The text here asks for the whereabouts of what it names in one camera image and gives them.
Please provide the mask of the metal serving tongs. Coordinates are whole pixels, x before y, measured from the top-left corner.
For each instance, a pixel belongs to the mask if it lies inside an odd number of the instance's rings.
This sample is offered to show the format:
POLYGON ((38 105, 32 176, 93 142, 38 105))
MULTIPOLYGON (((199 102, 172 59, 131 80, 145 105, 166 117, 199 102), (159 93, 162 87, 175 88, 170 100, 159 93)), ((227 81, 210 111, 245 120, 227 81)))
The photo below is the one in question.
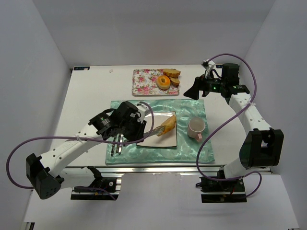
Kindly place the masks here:
POLYGON ((163 135, 164 131, 165 131, 165 126, 158 126, 158 127, 154 128, 152 131, 148 131, 148 132, 144 133, 143 137, 147 138, 147 137, 151 137, 151 136, 161 136, 161 135, 163 135))

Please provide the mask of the brown bread slice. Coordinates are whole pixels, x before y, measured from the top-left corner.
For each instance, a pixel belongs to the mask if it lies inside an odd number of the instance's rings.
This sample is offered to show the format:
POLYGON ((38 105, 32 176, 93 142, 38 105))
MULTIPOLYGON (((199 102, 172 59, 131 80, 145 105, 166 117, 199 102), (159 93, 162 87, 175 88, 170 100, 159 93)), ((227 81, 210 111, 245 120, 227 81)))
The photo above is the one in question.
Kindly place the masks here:
POLYGON ((175 87, 178 87, 180 85, 180 80, 178 78, 172 78, 170 77, 170 82, 172 85, 174 85, 175 87))
POLYGON ((163 74, 171 78, 178 78, 181 74, 181 71, 177 69, 163 69, 163 74))

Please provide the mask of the lower brown bread slice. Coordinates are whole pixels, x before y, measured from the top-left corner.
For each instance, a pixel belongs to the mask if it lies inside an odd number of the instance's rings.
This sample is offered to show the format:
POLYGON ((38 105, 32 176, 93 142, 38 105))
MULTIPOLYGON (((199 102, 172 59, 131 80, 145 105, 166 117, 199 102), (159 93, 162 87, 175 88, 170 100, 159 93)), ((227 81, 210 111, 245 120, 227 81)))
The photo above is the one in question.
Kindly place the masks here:
POLYGON ((178 78, 172 78, 170 77, 170 82, 172 85, 174 85, 175 87, 178 87, 180 85, 180 80, 178 78))

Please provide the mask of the pink mug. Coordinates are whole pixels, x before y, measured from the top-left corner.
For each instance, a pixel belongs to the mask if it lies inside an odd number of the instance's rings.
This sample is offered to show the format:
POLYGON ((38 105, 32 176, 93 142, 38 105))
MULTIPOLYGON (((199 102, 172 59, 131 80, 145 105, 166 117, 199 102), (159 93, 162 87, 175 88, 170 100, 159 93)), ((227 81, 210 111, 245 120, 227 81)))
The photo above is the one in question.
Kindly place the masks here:
POLYGON ((202 141, 202 133, 206 128, 204 120, 200 117, 193 117, 188 123, 187 134, 190 138, 202 141))

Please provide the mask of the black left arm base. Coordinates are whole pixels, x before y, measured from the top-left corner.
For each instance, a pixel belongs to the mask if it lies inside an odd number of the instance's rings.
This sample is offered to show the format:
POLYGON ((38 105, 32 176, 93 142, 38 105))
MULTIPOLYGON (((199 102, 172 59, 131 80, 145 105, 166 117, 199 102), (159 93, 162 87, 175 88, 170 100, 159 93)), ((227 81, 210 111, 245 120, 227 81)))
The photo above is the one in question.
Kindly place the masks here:
POLYGON ((74 187, 71 193, 71 200, 110 200, 116 201, 117 178, 103 177, 94 166, 88 166, 87 169, 92 172, 94 180, 88 186, 80 185, 74 187))

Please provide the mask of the aluminium frame rail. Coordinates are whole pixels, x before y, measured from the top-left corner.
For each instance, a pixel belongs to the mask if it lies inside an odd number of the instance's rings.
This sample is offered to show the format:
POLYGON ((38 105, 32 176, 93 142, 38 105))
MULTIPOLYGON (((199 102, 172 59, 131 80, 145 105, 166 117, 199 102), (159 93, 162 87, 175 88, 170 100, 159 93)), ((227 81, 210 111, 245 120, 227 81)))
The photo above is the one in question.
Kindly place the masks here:
MULTIPOLYGON (((52 172, 48 167, 38 170, 31 170, 27 167, 27 177, 41 199, 53 196, 60 189, 74 188, 80 185, 88 186, 94 180, 94 176, 88 166, 68 167, 61 172, 52 172)), ((179 174, 199 174, 196 167, 173 166, 173 167, 98 167, 103 177, 117 178, 117 192, 120 190, 121 177, 126 173, 179 173, 179 174)))

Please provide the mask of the square white plate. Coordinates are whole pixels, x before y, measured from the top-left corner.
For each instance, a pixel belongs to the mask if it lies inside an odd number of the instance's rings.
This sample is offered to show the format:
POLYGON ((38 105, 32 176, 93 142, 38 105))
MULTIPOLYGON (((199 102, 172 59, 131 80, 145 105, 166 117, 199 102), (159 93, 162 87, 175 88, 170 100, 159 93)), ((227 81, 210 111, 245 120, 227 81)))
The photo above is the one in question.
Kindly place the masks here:
MULTIPOLYGON (((175 111, 172 112, 154 112, 154 128, 161 125, 164 121, 172 115, 176 115, 175 111)), ((177 124, 175 127, 161 136, 153 135, 146 138, 143 142, 137 143, 137 146, 148 148, 172 148, 177 146, 177 124)))

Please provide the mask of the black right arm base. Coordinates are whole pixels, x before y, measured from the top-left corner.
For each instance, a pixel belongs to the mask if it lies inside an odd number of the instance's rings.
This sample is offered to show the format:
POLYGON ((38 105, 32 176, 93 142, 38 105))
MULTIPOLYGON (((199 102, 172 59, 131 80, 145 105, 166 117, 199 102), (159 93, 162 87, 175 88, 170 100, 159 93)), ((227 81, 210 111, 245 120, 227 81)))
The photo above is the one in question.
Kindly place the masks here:
POLYGON ((195 185, 201 190, 202 203, 245 203, 245 186, 242 179, 234 181, 213 181, 201 177, 195 185))

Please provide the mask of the floral rectangular tray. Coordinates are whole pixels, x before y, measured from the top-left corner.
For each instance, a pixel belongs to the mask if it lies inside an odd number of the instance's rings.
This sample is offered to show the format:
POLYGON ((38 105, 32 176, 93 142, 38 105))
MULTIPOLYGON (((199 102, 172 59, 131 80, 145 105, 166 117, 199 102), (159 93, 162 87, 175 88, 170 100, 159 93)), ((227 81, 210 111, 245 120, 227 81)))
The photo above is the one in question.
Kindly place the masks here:
POLYGON ((135 69, 132 74, 133 96, 178 96, 179 87, 170 85, 163 90, 158 87, 157 78, 163 75, 163 69, 135 69))

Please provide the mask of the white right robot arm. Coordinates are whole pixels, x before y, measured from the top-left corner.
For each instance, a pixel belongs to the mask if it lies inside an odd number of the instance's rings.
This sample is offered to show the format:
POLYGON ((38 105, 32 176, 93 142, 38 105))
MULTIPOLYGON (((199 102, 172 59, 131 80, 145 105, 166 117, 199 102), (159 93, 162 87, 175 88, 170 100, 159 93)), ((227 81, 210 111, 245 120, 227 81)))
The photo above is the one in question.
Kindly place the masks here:
POLYGON ((278 165, 284 134, 265 121, 252 102, 247 86, 239 83, 238 64, 222 64, 222 73, 219 77, 214 77, 216 70, 212 61, 205 61, 202 65, 206 69, 205 73, 195 78, 192 87, 184 96, 197 100, 199 92, 203 92, 203 97, 211 92, 219 93, 238 115, 247 135, 240 148, 239 157, 223 166, 218 178, 241 177, 255 169, 278 165))

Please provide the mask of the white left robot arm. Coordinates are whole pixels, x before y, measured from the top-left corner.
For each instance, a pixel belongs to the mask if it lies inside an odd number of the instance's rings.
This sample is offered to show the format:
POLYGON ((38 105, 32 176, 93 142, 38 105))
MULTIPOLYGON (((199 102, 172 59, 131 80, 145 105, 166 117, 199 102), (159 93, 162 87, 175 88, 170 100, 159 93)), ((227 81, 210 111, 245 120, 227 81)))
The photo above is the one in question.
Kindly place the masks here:
POLYGON ((26 158, 26 176, 41 199, 52 197, 62 188, 98 188, 103 177, 94 166, 68 170, 66 167, 94 146, 122 134, 135 142, 143 139, 146 121, 151 112, 146 103, 134 105, 122 102, 117 109, 107 109, 86 124, 74 137, 66 138, 60 146, 36 156, 26 158))

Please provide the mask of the green satin placemat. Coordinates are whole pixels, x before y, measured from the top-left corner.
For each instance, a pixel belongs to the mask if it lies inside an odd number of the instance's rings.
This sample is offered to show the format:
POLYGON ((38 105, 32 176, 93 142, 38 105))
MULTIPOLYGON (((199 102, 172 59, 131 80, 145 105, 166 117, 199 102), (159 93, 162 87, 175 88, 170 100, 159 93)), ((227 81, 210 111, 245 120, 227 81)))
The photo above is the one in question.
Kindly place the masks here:
POLYGON ((201 143, 187 134, 188 123, 193 117, 207 122, 204 101, 188 99, 147 100, 153 112, 176 112, 177 146, 172 148, 148 148, 130 144, 122 147, 121 154, 111 157, 112 145, 106 148, 106 165, 137 163, 195 163, 201 143))

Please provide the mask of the long yellow bread loaf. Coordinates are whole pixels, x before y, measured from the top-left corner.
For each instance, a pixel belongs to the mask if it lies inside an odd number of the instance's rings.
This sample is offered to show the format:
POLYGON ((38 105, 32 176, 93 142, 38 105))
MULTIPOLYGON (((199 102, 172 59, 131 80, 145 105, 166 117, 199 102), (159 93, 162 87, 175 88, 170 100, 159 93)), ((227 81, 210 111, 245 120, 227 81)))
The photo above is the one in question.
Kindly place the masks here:
POLYGON ((177 123, 177 118, 175 115, 172 115, 161 124, 161 130, 158 132, 157 136, 161 136, 170 132, 172 129, 175 128, 176 123, 177 123))

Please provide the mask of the blue label sticker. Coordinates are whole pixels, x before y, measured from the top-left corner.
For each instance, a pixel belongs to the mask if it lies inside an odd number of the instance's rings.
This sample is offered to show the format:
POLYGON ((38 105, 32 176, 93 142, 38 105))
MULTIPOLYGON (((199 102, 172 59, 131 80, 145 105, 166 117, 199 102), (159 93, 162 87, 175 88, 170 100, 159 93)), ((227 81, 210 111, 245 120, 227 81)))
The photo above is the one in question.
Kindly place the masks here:
POLYGON ((74 67, 73 70, 74 71, 86 71, 89 70, 90 67, 89 66, 85 66, 85 67, 74 67))

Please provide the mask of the upper brown bread slice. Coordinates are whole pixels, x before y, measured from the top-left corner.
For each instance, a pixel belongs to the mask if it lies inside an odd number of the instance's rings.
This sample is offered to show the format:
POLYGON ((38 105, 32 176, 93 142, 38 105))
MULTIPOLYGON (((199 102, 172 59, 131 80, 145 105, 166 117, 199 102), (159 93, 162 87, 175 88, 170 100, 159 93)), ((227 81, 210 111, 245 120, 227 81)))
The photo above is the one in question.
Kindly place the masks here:
POLYGON ((163 74, 171 78, 178 78, 181 74, 181 71, 177 69, 163 69, 163 74))

